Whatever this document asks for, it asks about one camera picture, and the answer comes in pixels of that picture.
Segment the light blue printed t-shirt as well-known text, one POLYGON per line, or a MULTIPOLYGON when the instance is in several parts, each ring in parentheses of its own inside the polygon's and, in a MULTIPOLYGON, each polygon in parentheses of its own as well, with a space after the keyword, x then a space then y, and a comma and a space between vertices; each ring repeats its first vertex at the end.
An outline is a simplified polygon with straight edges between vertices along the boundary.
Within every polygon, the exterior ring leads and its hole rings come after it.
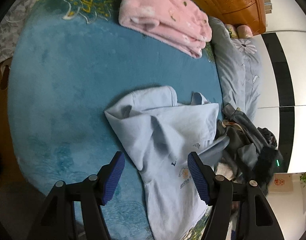
POLYGON ((215 165, 229 138, 217 133, 219 105, 194 93, 178 102, 170 86, 136 90, 105 111, 114 133, 141 175, 155 239, 201 239, 210 213, 188 169, 196 152, 215 165))

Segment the dark grey sweatshirt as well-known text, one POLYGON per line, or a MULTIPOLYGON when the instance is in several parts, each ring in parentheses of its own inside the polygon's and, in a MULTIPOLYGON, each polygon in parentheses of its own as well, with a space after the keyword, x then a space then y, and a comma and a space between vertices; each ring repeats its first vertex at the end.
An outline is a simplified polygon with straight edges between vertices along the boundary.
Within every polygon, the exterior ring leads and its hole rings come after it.
POLYGON ((253 180, 253 167, 261 149, 265 146, 277 148, 275 136, 266 128, 255 127, 244 112, 229 103, 222 114, 221 125, 229 137, 229 144, 220 162, 237 166, 237 181, 253 180))

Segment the red door decoration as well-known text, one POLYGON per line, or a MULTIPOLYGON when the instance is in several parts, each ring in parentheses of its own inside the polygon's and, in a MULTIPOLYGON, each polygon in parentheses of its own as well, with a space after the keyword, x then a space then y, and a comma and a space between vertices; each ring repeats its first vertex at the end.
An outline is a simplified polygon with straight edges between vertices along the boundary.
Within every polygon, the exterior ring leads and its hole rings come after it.
POLYGON ((285 180, 282 178, 275 178, 274 185, 276 186, 283 186, 285 184, 285 180))

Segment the wooden door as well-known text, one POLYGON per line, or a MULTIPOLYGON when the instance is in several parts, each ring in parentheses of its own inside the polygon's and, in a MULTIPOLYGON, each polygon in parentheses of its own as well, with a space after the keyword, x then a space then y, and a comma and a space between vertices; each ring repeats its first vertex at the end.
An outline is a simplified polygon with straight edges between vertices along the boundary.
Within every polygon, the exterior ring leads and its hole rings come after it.
POLYGON ((300 190, 299 173, 276 173, 269 185, 269 193, 291 193, 300 190))

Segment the beige fleece garment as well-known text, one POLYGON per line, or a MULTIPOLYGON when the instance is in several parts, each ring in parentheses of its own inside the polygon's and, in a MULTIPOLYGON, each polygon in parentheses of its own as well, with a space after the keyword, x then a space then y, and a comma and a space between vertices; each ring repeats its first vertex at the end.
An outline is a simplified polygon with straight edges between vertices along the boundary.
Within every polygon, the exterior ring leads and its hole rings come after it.
POLYGON ((218 162, 215 167, 215 174, 224 176, 228 180, 236 180, 237 171, 238 169, 236 165, 230 165, 222 162, 218 162))

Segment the white black-striped wardrobe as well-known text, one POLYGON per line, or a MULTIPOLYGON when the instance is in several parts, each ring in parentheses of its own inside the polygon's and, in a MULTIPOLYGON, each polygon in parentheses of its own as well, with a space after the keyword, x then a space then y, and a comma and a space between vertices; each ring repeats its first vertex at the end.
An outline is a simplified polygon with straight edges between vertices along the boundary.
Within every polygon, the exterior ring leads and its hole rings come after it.
POLYGON ((270 32, 255 44, 263 65, 255 124, 276 135, 281 172, 306 172, 306 32, 270 32))

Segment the grey-blue floral duvet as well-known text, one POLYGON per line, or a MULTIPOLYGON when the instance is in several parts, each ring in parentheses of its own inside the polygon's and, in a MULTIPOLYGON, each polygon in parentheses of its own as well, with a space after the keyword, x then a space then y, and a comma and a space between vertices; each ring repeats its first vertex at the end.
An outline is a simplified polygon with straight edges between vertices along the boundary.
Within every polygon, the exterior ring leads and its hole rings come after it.
POLYGON ((231 104, 253 121, 261 95, 262 70, 254 38, 231 38, 224 23, 209 18, 211 44, 221 85, 223 106, 231 104))

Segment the pink pillow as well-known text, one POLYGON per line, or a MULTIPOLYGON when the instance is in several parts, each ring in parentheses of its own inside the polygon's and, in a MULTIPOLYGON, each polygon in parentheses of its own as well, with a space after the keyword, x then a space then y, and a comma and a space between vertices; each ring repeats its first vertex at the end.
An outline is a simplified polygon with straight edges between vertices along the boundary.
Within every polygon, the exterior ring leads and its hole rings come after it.
POLYGON ((253 32, 247 25, 240 25, 236 28, 238 38, 252 38, 253 32))

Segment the yellow floral pillow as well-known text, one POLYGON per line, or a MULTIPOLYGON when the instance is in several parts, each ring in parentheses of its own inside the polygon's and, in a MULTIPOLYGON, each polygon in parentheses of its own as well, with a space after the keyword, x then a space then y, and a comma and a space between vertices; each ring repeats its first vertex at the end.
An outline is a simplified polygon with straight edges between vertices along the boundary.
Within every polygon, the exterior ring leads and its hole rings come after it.
POLYGON ((238 33, 236 28, 231 24, 224 25, 229 33, 230 38, 238 39, 238 33))

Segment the teal floral bed blanket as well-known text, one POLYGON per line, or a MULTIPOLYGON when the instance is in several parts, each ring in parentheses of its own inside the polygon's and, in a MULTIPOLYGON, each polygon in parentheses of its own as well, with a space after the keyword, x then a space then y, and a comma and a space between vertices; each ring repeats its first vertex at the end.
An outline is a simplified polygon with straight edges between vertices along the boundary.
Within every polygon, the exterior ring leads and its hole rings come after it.
POLYGON ((124 95, 170 86, 222 103, 210 46, 200 59, 118 22, 122 0, 37 0, 20 34, 8 87, 14 152, 43 194, 97 173, 123 149, 104 112, 124 95))

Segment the picture frames on headboard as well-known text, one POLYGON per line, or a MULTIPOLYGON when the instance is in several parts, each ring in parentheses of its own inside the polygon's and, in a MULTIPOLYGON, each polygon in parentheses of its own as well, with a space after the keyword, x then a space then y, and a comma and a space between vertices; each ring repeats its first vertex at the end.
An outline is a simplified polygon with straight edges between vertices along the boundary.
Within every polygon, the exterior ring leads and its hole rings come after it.
POLYGON ((271 0, 264 0, 264 10, 266 14, 272 13, 272 2, 271 0))

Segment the folded pink fleece blanket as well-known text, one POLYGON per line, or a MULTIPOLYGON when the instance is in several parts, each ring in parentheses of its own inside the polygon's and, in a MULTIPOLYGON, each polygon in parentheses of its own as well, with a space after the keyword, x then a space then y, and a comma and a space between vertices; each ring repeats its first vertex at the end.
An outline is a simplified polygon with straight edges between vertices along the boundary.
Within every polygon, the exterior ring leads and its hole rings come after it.
POLYGON ((207 14, 191 0, 122 0, 118 21, 194 59, 212 38, 207 14))

